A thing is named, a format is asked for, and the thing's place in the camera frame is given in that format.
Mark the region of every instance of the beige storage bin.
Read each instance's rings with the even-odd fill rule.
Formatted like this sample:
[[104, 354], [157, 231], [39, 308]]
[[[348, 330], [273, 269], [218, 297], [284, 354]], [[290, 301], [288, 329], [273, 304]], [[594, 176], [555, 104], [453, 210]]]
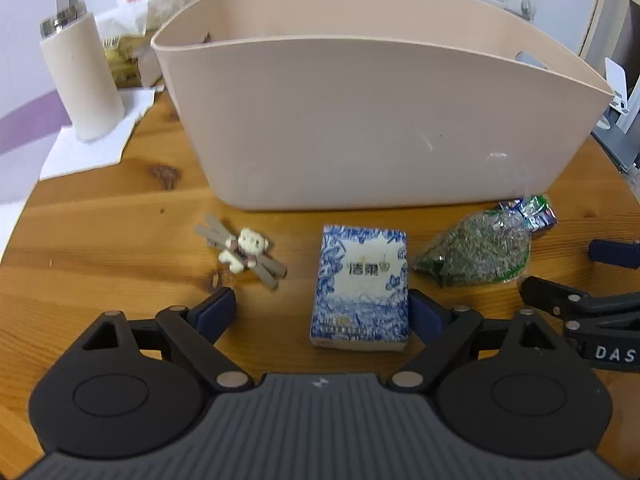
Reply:
[[542, 193], [612, 97], [475, 0], [199, 0], [152, 46], [211, 187], [252, 210]]

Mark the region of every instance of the thermos bottle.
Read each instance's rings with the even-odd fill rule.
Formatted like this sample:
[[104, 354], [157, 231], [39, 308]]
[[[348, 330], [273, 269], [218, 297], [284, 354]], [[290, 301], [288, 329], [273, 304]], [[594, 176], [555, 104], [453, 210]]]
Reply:
[[40, 24], [40, 47], [60, 99], [84, 142], [99, 139], [124, 117], [94, 15], [84, 4], [68, 7]]

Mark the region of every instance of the purple stripe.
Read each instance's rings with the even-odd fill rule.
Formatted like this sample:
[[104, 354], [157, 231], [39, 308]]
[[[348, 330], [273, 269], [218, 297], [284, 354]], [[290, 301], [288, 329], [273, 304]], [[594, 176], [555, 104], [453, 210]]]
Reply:
[[69, 126], [71, 120], [53, 90], [0, 118], [0, 154]]

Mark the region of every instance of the blue and white tissue packet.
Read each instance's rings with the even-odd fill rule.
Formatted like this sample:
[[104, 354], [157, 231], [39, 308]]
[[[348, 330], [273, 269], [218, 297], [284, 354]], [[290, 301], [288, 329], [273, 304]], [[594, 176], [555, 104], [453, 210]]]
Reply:
[[326, 225], [310, 330], [315, 346], [401, 351], [409, 339], [406, 234]]

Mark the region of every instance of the green plastic wrapper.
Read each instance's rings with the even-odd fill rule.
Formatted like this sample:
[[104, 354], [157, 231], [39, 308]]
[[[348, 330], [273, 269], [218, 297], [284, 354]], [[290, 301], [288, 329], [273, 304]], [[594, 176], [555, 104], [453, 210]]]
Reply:
[[414, 269], [430, 274], [440, 286], [503, 283], [521, 275], [530, 249], [531, 235], [521, 214], [481, 211], [432, 240]]

